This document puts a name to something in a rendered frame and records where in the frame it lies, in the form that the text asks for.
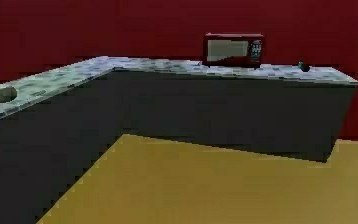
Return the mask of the red microwave oven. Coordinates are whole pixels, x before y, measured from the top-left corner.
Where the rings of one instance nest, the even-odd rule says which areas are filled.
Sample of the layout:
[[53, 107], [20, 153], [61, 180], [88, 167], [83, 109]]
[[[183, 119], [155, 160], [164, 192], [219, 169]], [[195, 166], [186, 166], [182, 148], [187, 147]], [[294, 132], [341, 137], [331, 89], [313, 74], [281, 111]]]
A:
[[265, 49], [262, 34], [207, 33], [203, 39], [202, 64], [259, 68]]

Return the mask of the dark grey kitchen counter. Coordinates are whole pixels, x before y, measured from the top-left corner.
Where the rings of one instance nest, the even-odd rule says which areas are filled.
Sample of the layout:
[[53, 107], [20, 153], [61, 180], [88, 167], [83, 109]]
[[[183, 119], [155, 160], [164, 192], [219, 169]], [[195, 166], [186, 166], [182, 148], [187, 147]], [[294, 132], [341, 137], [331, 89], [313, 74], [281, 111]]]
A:
[[12, 82], [0, 224], [35, 224], [122, 135], [328, 158], [358, 83], [331, 67], [101, 56]]

